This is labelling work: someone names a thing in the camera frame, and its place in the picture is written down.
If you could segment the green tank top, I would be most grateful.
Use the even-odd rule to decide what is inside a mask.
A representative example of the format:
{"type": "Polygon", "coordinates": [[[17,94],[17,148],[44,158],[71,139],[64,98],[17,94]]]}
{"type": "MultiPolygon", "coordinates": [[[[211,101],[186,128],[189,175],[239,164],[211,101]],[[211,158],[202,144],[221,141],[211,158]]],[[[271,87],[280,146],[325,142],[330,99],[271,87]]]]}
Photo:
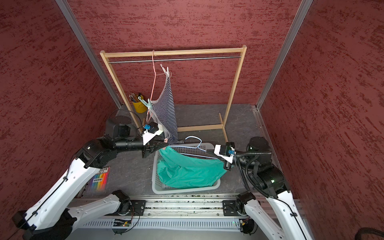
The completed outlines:
{"type": "Polygon", "coordinates": [[[172,188],[191,189],[211,187],[227,173],[224,163],[217,159],[198,159],[179,154],[167,147],[158,151],[157,175],[172,188]]]}

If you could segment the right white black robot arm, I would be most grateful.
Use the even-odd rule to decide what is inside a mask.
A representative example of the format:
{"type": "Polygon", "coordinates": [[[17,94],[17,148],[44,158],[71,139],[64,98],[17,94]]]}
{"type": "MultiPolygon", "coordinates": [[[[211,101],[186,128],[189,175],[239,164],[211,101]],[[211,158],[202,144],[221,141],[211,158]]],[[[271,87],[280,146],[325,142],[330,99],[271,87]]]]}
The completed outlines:
{"type": "Polygon", "coordinates": [[[224,202],[225,209],[246,217],[240,221],[242,233],[252,235],[261,231],[269,240],[312,239],[288,181],[272,162],[272,148],[265,138],[251,138],[244,152],[237,151],[233,142],[227,142],[207,153],[222,161],[225,170],[236,167],[246,188],[235,201],[224,202]]]}

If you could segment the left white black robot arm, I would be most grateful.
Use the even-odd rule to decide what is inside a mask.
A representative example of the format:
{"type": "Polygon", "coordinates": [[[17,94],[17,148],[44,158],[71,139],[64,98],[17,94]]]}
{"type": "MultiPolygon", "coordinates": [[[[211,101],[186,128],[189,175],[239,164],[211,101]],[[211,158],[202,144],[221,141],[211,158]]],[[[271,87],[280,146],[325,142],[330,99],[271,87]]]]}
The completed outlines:
{"type": "Polygon", "coordinates": [[[24,230],[24,240],[64,240],[99,217],[134,213],[130,197],[121,190],[82,207],[69,207],[85,184],[119,153],[138,151],[146,158],[168,146],[164,126],[150,122],[139,133],[125,120],[124,116],[107,119],[104,135],[80,148],[65,173],[34,206],[12,217],[15,226],[24,230]]]}

